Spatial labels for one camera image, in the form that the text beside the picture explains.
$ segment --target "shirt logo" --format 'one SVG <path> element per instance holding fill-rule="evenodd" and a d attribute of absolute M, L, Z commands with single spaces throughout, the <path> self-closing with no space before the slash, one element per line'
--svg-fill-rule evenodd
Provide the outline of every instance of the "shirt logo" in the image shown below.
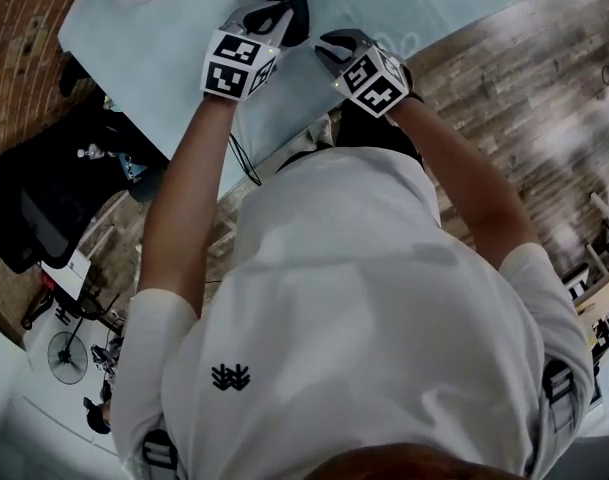
<path fill-rule="evenodd" d="M 219 368 L 211 368 L 211 370 L 213 370 L 213 386 L 221 391 L 226 391 L 228 388 L 242 391 L 251 382 L 251 376 L 247 373 L 248 366 L 242 368 L 237 364 L 235 370 L 231 370 L 220 364 Z"/>

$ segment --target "shirt sleeve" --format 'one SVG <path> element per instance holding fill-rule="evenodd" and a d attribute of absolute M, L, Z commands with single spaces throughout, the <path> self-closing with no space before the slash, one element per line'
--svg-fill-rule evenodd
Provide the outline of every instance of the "shirt sleeve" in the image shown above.
<path fill-rule="evenodd" d="M 579 426 L 593 396 L 593 360 L 570 294 L 540 245 L 519 246 L 506 257 L 500 274 L 517 292 L 539 327 L 546 364 L 560 361 L 573 373 Z"/>
<path fill-rule="evenodd" d="M 174 293 L 144 290 L 132 299 L 111 400 L 111 430 L 122 464 L 159 428 L 165 365 L 196 322 L 191 305 Z"/>

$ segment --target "person's right arm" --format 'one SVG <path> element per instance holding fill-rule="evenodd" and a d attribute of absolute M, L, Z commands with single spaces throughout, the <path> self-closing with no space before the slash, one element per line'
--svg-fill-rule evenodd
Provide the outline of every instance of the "person's right arm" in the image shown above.
<path fill-rule="evenodd" d="M 411 137 L 469 228 L 477 252 L 493 267 L 499 269 L 518 246 L 539 243 L 517 191 L 461 134 L 413 98 L 389 115 Z"/>

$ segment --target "white marker cube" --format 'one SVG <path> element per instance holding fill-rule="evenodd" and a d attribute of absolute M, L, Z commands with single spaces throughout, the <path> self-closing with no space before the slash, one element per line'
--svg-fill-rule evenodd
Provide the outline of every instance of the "white marker cube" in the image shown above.
<path fill-rule="evenodd" d="M 374 117 L 382 117 L 410 93 L 400 62 L 377 46 L 357 59 L 333 86 Z"/>
<path fill-rule="evenodd" d="M 274 46 L 216 30 L 206 53 L 201 89 L 244 101 L 266 83 L 279 55 Z"/>

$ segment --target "person's left arm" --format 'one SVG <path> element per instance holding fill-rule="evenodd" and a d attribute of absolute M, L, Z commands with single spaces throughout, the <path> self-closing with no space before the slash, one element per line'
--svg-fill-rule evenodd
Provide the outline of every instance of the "person's left arm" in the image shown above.
<path fill-rule="evenodd" d="M 144 228 L 138 291 L 175 293 L 198 318 L 207 239 L 236 108 L 234 101 L 206 96 L 170 163 Z"/>

